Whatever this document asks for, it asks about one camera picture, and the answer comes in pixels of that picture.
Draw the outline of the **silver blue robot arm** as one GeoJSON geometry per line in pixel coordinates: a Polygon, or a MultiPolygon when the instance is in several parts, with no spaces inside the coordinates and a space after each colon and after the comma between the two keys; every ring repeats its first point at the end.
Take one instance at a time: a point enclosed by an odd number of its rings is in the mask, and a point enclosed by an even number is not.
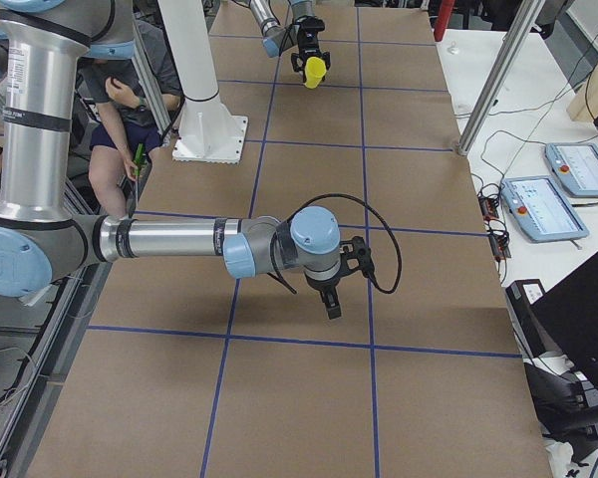
{"type": "MultiPolygon", "coordinates": [[[[324,22],[312,1],[288,1],[292,23],[280,26],[266,1],[249,10],[270,57],[297,45],[306,88],[329,68],[319,49],[324,22]]],[[[177,72],[183,111],[176,160],[239,161],[247,117],[232,116],[216,82],[200,1],[159,1],[177,72]]],[[[285,221],[190,219],[145,222],[73,214],[64,206],[73,95],[80,57],[130,59],[133,1],[0,1],[9,40],[9,86],[3,108],[0,183],[0,295],[21,297],[98,262],[143,256],[220,256],[229,274],[254,277],[295,267],[320,293],[330,319],[341,316],[343,277],[334,215],[301,206],[285,221]]]]}
{"type": "Polygon", "coordinates": [[[280,57],[293,47],[290,55],[292,69],[302,76],[307,89],[316,89],[324,81],[331,66],[330,53],[322,51],[319,34],[326,29],[317,17],[312,1],[289,1],[291,22],[285,26],[277,19],[268,1],[248,1],[247,8],[258,24],[264,50],[269,57],[280,57]]]}

